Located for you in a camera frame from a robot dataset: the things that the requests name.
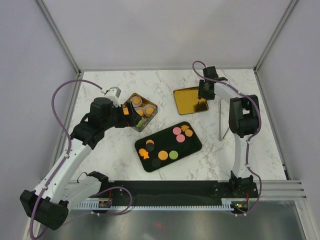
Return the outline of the square cookie tin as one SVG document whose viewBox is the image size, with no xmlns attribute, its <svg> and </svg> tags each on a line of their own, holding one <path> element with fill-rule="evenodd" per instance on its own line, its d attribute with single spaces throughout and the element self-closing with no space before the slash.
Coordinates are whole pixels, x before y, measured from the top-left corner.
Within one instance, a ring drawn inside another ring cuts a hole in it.
<svg viewBox="0 0 320 240">
<path fill-rule="evenodd" d="M 142 132 L 158 113 L 158 106 L 150 100 L 134 92 L 125 102 L 131 102 L 135 111 L 141 116 L 139 123 L 133 127 L 137 132 Z"/>
</svg>

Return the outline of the orange scalloped cookie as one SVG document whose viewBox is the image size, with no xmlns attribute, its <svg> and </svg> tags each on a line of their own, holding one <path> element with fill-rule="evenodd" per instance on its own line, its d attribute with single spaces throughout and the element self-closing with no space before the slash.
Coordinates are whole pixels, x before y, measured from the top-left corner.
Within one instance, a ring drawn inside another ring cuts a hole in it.
<svg viewBox="0 0 320 240">
<path fill-rule="evenodd" d="M 154 112 L 154 109 L 152 107 L 148 107 L 145 112 L 146 114 L 151 115 Z"/>
</svg>

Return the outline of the gold tin lid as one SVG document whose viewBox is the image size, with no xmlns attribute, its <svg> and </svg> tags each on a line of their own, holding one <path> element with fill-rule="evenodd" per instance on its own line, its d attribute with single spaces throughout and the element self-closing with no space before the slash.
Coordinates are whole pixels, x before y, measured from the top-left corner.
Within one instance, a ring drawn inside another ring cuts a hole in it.
<svg viewBox="0 0 320 240">
<path fill-rule="evenodd" d="M 209 109 L 207 100 L 204 98 L 198 98 L 198 91 L 198 86 L 176 89 L 173 91 L 179 115 L 195 114 L 205 112 Z"/>
</svg>

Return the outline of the metal tongs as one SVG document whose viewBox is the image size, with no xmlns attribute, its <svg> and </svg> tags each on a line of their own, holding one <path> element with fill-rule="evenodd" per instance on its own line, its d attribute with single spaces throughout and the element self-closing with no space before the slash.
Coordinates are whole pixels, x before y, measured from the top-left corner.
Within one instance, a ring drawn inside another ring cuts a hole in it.
<svg viewBox="0 0 320 240">
<path fill-rule="evenodd" d="M 218 102 L 218 140 L 222 142 L 229 131 L 229 105 L 220 97 Z"/>
</svg>

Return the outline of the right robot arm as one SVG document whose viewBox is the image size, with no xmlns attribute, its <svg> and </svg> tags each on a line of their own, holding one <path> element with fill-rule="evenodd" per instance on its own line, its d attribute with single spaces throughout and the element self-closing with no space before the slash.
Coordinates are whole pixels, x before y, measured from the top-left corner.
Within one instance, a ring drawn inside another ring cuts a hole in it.
<svg viewBox="0 0 320 240">
<path fill-rule="evenodd" d="M 229 103 L 228 125 L 234 135 L 234 164 L 230 172 L 228 191 L 233 197 L 241 197 L 255 188 L 252 171 L 249 170 L 252 138 L 261 130 L 259 99 L 245 95 L 233 87 L 225 77 L 219 77 L 215 66 L 204 66 L 203 74 L 196 73 L 199 81 L 198 98 L 214 100 L 216 96 Z"/>
</svg>

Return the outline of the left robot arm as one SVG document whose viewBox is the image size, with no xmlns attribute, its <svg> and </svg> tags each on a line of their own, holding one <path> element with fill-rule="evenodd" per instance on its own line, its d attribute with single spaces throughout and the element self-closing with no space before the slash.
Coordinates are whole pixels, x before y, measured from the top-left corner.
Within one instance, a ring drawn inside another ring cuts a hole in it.
<svg viewBox="0 0 320 240">
<path fill-rule="evenodd" d="M 19 197 L 28 217 L 51 230 L 65 222 L 72 209 L 71 201 L 63 198 L 65 187 L 82 161 L 100 142 L 110 128 L 135 127 L 142 117 L 132 102 L 115 105 L 110 97 L 97 97 L 90 110 L 73 128 L 65 154 L 32 191 L 24 190 Z"/>
</svg>

